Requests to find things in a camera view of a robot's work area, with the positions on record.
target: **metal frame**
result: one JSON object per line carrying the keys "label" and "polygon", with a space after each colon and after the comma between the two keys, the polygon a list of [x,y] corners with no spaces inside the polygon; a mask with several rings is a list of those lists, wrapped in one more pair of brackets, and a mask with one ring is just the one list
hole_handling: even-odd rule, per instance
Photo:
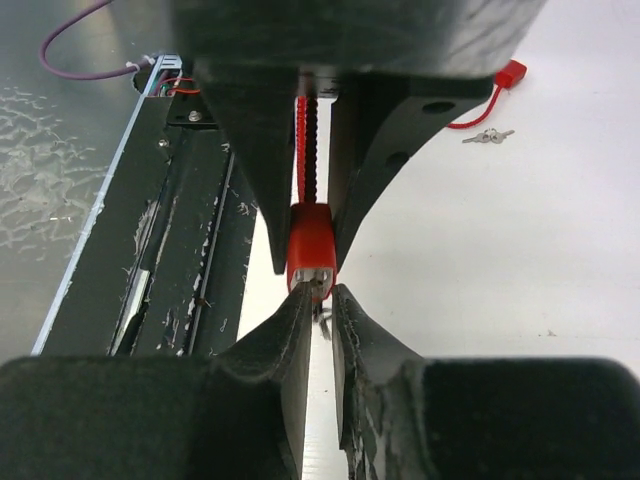
{"label": "metal frame", "polygon": [[179,68],[165,56],[153,69],[33,354],[211,355],[235,342],[257,207],[202,101],[202,121],[176,124],[197,98],[148,97]]}

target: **electrical wire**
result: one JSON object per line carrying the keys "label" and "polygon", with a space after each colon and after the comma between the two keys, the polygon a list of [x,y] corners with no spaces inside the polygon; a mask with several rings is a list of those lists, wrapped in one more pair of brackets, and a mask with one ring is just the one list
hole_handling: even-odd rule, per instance
{"label": "electrical wire", "polygon": [[169,90],[167,92],[167,95],[169,95],[170,93],[185,93],[187,95],[195,95],[196,93],[200,93],[200,90],[198,89],[188,89],[188,88],[172,88],[171,90]]}
{"label": "electrical wire", "polygon": [[498,101],[498,96],[500,96],[500,92],[502,92],[502,90],[503,90],[503,87],[501,87],[500,85],[496,87],[496,89],[493,91],[493,95],[491,96],[491,100],[489,101],[489,105],[487,105],[487,108],[485,109],[485,111],[478,118],[465,123],[450,123],[448,127],[453,128],[455,130],[462,130],[465,128],[475,127],[476,125],[484,122],[489,116],[489,114],[491,113],[491,111],[493,110],[493,107],[496,105],[496,102]]}
{"label": "electrical wire", "polygon": [[177,83],[178,83],[178,85],[175,85],[175,86],[174,86],[174,88],[180,88],[180,87],[179,87],[179,83],[180,83],[180,82],[193,82],[193,78],[189,78],[189,77],[172,77],[172,78],[167,78],[167,79],[164,79],[164,80],[160,80],[160,81],[158,82],[158,85],[156,85],[156,86],[165,85],[165,84],[167,84],[167,83],[171,83],[171,82],[174,82],[174,83],[176,83],[176,82],[177,82]]}
{"label": "electrical wire", "polygon": [[170,74],[169,70],[162,71],[162,73],[160,74],[160,78],[158,78],[158,83],[154,85],[153,90],[151,91],[151,95],[149,95],[150,97],[160,96],[160,93],[162,92],[162,84],[167,79],[169,74]]}
{"label": "electrical wire", "polygon": [[42,45],[40,45],[40,50],[38,52],[38,58],[40,59],[40,63],[42,64],[42,66],[50,73],[61,77],[61,78],[65,78],[67,80],[104,80],[106,78],[115,78],[115,77],[121,77],[123,75],[128,75],[130,73],[135,73],[135,72],[139,72],[141,69],[146,68],[150,65],[153,65],[155,63],[155,59],[149,57],[149,56],[145,56],[143,60],[133,63],[133,62],[127,62],[127,66],[123,67],[123,68],[119,68],[117,70],[111,70],[109,72],[100,72],[100,73],[74,73],[74,72],[64,72],[62,70],[58,70],[57,68],[55,68],[54,66],[52,66],[49,61],[47,60],[47,50],[49,48],[49,46],[51,45],[51,43],[53,43],[53,41],[65,30],[67,30],[69,27],[75,25],[76,23],[78,23],[80,20],[82,20],[83,18],[88,17],[89,15],[91,15],[93,12],[100,10],[101,8],[109,5],[110,3],[112,3],[113,0],[100,0],[97,3],[95,3],[94,5],[87,7],[86,9],[82,10],[80,13],[78,13],[76,16],[74,16],[73,18],[71,18],[70,20],[66,21],[65,23],[63,23],[62,25],[60,25],[58,28],[56,28],[53,32],[51,32],[47,38],[45,38],[45,40],[42,42]]}

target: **red plastic clip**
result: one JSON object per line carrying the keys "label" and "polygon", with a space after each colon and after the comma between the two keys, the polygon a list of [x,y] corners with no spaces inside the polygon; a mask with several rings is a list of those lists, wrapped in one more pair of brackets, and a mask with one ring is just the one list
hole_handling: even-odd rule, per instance
{"label": "red plastic clip", "polygon": [[496,77],[493,82],[496,84],[496,89],[493,91],[493,95],[491,95],[491,100],[489,100],[489,104],[487,105],[487,108],[482,113],[482,115],[480,115],[478,118],[474,120],[471,120],[470,122],[450,123],[448,127],[456,130],[460,130],[463,128],[475,127],[476,125],[484,122],[489,116],[489,114],[491,113],[491,110],[493,110],[493,107],[495,106],[496,102],[498,101],[498,96],[500,95],[500,92],[502,92],[504,88],[509,90],[515,87],[518,83],[520,83],[520,80],[524,78],[526,73],[527,73],[526,65],[523,65],[522,63],[517,62],[516,60],[509,61],[506,67],[504,67],[502,70],[496,73]]}
{"label": "red plastic clip", "polygon": [[300,282],[313,282],[313,300],[326,300],[336,282],[336,248],[331,209],[324,203],[291,207],[291,235],[287,255],[289,291]]}

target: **metal key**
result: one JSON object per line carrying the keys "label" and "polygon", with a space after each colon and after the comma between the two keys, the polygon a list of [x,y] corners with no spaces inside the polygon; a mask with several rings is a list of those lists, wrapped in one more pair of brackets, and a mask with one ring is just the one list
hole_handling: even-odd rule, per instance
{"label": "metal key", "polygon": [[491,135],[496,132],[493,128],[489,130],[485,130],[482,133],[479,133],[475,137],[466,138],[462,141],[462,143],[488,143],[491,141]]}
{"label": "metal key", "polygon": [[502,143],[502,141],[505,138],[507,138],[509,135],[515,132],[516,132],[515,130],[507,130],[506,132],[503,132],[503,133],[495,132],[491,135],[491,141],[493,143]]}

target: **bolt hole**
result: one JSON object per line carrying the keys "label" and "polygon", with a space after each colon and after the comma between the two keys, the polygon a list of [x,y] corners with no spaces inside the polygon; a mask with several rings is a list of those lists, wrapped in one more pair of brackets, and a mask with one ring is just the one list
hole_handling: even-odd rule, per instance
{"label": "bolt hole", "polygon": [[429,115],[436,115],[439,113],[445,113],[455,107],[456,104],[453,102],[433,102],[427,103],[424,107],[422,107],[422,112],[427,113]]}

